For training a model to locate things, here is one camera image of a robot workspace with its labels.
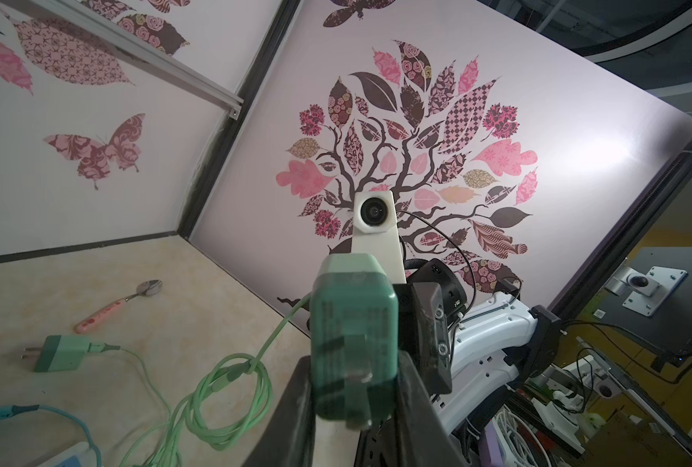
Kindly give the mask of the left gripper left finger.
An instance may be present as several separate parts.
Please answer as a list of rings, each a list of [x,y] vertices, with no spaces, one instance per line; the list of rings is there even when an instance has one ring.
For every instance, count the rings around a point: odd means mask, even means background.
[[[305,467],[314,456],[314,403],[309,356],[299,359],[295,371],[260,441],[244,467]]]

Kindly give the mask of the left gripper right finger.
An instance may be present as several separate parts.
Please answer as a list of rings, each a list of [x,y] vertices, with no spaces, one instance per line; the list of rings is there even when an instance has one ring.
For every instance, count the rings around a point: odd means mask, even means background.
[[[430,401],[416,367],[405,352],[398,353],[396,379],[396,446],[399,466],[466,466],[450,441]]]

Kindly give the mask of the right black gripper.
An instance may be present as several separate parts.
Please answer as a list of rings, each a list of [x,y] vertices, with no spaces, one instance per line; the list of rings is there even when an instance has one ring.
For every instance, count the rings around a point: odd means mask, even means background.
[[[430,395],[452,392],[450,338],[441,286],[395,284],[399,300],[399,349],[408,353]]]

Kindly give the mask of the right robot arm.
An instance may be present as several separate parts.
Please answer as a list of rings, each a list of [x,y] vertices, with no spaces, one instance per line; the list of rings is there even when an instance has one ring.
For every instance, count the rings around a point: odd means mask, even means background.
[[[558,350],[562,322],[519,297],[505,266],[474,261],[453,272],[411,259],[399,298],[399,348],[412,359],[446,434],[482,430],[511,391],[540,375]]]

